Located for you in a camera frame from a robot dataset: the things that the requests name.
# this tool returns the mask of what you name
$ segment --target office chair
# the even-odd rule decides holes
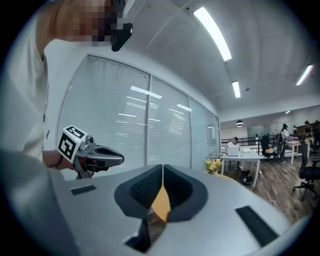
[[[307,166],[308,164],[308,145],[305,143],[305,138],[299,138],[301,143],[301,151],[302,151],[302,164],[299,170],[300,179],[305,179],[307,182],[301,181],[300,186],[295,186],[292,190],[294,192],[296,189],[305,189],[302,195],[301,201],[304,200],[305,194],[307,190],[312,191],[315,194],[314,199],[317,198],[318,194],[314,190],[315,185],[310,184],[314,182],[314,180],[320,180],[320,167],[316,167],[316,164],[320,162],[320,157],[314,157],[311,159],[312,166]]]
[[[272,153],[267,153],[266,150],[269,147],[269,138],[267,136],[263,136],[261,142],[261,147],[262,147],[262,155],[266,157],[266,160],[271,160],[270,157],[273,156],[273,160],[278,156],[276,152],[272,152]]]

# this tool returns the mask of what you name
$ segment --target black rubber pad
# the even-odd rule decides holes
[[[148,210],[161,189],[162,176],[162,164],[158,164],[118,185],[114,200],[123,213],[146,220]]]
[[[163,166],[163,185],[171,207],[168,223],[191,220],[207,203],[206,186],[169,164]]]
[[[250,206],[238,208],[235,209],[235,211],[262,247],[271,243],[278,237],[271,227],[269,227]]]
[[[82,187],[72,188],[71,193],[76,196],[82,193],[86,193],[92,190],[96,190],[97,188],[94,185],[86,185]]]

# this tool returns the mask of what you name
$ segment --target person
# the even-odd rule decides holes
[[[319,121],[315,120],[313,124],[313,150],[318,149],[318,144],[320,144]]]
[[[305,130],[305,135],[306,135],[307,137],[311,137],[312,134],[311,134],[311,127],[310,127],[309,121],[305,121],[304,124],[306,125],[306,126],[305,126],[305,129],[304,129],[304,130]]]
[[[119,2],[122,6],[126,3],[124,0],[55,0],[45,3],[30,19],[12,45],[2,70],[0,107],[6,107],[10,114],[0,112],[0,115],[12,117],[3,123],[1,131],[5,132],[0,135],[0,147],[23,151],[47,167],[59,163],[57,169],[72,168],[57,150],[43,150],[43,141],[48,134],[45,48],[55,39],[109,42],[110,17],[117,16],[115,4]]]
[[[230,141],[230,142],[228,142],[227,143],[227,145],[226,145],[226,147],[228,148],[228,147],[232,147],[232,146],[239,146],[239,144],[238,144],[238,138],[237,137],[233,137],[232,138],[232,141]]]
[[[289,135],[289,132],[287,130],[288,126],[284,123],[282,125],[282,129],[280,132],[280,136],[282,138],[282,151],[280,154],[280,164],[284,164],[285,161],[285,151],[286,151],[286,144],[287,144],[287,140],[292,140],[292,137]]]
[[[228,142],[226,144],[226,150],[228,150],[228,147],[234,147],[234,146],[240,146],[238,144],[238,137],[233,137],[232,141]],[[243,162],[239,161],[239,168],[242,170],[243,169]]]

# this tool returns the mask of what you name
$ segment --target wooden floor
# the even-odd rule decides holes
[[[295,158],[293,160],[293,165],[290,164],[291,158],[286,158],[285,161],[286,163],[284,164],[269,164],[267,161],[265,161],[263,164],[260,164],[262,180],[259,176],[255,188],[252,189],[252,186],[250,186],[248,189],[252,190],[255,194],[273,204],[270,198],[267,196],[265,192],[266,190],[268,195],[278,205],[288,220],[293,224],[302,217],[311,215],[319,202],[319,198],[314,200],[314,194],[311,191],[307,191],[304,201],[301,202],[300,198],[304,192],[304,189],[296,189],[295,192],[293,192],[293,187],[300,185],[302,181],[298,174],[302,159],[301,157]],[[244,162],[244,168],[250,169],[252,171],[252,176],[255,175],[255,163]],[[227,163],[225,169],[229,170],[229,163]],[[232,162],[231,171],[225,172],[224,175],[241,183],[239,178],[240,172],[237,171],[237,162]],[[320,180],[315,180],[314,183],[315,191],[320,194]]]

